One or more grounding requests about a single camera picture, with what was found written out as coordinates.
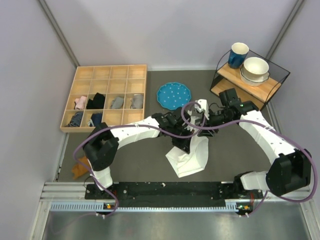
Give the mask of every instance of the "gray floor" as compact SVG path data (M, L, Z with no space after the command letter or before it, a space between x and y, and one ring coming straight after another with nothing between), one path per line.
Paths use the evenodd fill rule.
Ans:
M118 212L101 217L50 212L43 240L311 240L300 204L265 202L249 218L214 212Z
M191 91L192 100L207 99L220 104L217 96L210 92L214 71L151 71L147 76L145 116L166 113L157 102L156 93L160 86L169 82L185 84ZM262 111L269 121L268 112ZM73 182L71 169L74 149L89 134L72 133L69 136L64 159L58 178L59 182ZM269 160L255 141L238 125L225 127L209 139L209 159L205 170L178 178L165 155L173 146L169 137L146 139L121 148L110 166L114 182L192 182L232 181L234 176L247 171L265 171L270 168ZM77 179L83 182L88 175Z

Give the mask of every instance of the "orange cloth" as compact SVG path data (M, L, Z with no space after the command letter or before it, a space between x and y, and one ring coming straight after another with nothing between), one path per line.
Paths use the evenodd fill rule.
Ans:
M78 158L78 160L90 168L90 164L86 156ZM82 164L77 163L73 166L71 172L74 174L73 179L76 180L77 178L81 177L89 171Z

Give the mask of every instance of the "wooden compartment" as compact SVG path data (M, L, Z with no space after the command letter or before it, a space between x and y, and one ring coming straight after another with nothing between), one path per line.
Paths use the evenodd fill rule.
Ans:
M138 122L145 117L145 93L147 65L80 66L77 68L73 84L65 105L60 129L65 133L90 133L94 127L88 126L93 113L103 113L102 122L109 126ZM105 96L104 109L74 110L75 100L81 96L93 99L96 93ZM135 94L143 94L143 108L130 109ZM124 98L121 109L110 109L115 97ZM80 127L65 127L77 112L83 112Z
M106 95L106 99L105 99L105 104L104 104L104 109L111 109L111 104L112 101L116 98L116 97L121 97L121 98L125 98L125 94L124 93L108 93Z
M142 109L126 109L123 111L122 124L130 124L143 120L144 111Z
M91 80L74 81L71 87L71 94L87 95L89 92Z
M82 128L89 128L92 131L95 127L89 126L88 122L90 121L92 114L98 114L98 113L103 114L104 111L102 109L86 109L83 114L81 127Z
M145 79L147 75L146 65L132 65L129 66L128 79Z
M128 75L128 66L113 66L111 68L111 79L126 79Z
M79 66L76 69L74 80L91 80L93 73L93 66Z
M126 82L126 93L145 93L146 92L146 79L134 78L128 79Z
M89 94L105 94L107 93L109 80L92 80Z
M92 79L109 79L110 66L96 66L94 67Z
M122 109L105 109L103 111L102 121L108 126L121 125L123 112Z
M126 92L127 79L110 79L107 92L109 94L124 94Z
M96 94L89 94L89 95L88 95L88 97L87 97L87 99L86 99L85 108L87 108L87 104L88 104L89 99L93 100L94 97L95 97L95 95L96 95Z
M63 115L63 119L61 122L61 127L64 128L66 127L66 125L68 125L68 123L70 123L71 118L77 113L77 112L84 112L83 110L66 110L64 115Z
M127 93L127 94L125 94L125 98L124 98L124 109L131 109L130 107L131 107L131 104L132 104L132 102L131 102L131 100L132 100L132 98L134 97L134 95L136 95L136 94L142 94L142 93ZM145 95L144 94L142 94L143 95L143 109L145 108Z
M68 102L67 102L67 104L65 106L65 110L74 110L75 106L76 106L75 100L81 98L81 96L87 96L87 94L72 94L72 95L69 95Z

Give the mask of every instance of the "pink sock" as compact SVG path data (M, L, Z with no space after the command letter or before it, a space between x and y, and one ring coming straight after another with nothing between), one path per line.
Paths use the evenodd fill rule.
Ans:
M84 110L87 102L87 97L86 96L81 96L80 98L76 98L74 100L75 102L75 107L74 109L76 110Z

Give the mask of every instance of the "white wall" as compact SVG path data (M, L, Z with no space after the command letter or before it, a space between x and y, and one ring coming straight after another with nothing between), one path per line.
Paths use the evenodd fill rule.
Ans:
M31 232L74 67L35 0L0 1L0 239Z
M291 75L272 99L284 134L308 149L320 171L320 1L309 0L272 60ZM315 201L320 207L320 190Z
M81 65L212 69L234 42L266 54L295 0L46 0Z

